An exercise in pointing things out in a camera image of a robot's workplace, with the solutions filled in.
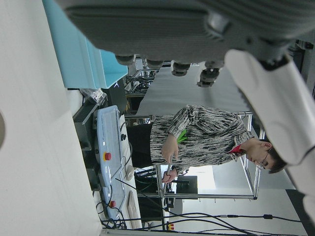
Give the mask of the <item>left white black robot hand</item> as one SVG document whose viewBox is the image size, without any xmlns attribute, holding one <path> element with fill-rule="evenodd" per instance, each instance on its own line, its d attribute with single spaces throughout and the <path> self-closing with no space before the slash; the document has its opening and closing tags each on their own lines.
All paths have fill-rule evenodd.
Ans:
<svg viewBox="0 0 315 236">
<path fill-rule="evenodd" d="M 304 208 L 315 216 L 315 101 L 287 51 L 315 28 L 312 0 L 60 0 L 81 33 L 128 65 L 135 55 L 224 61 L 288 163 Z"/>
</svg>

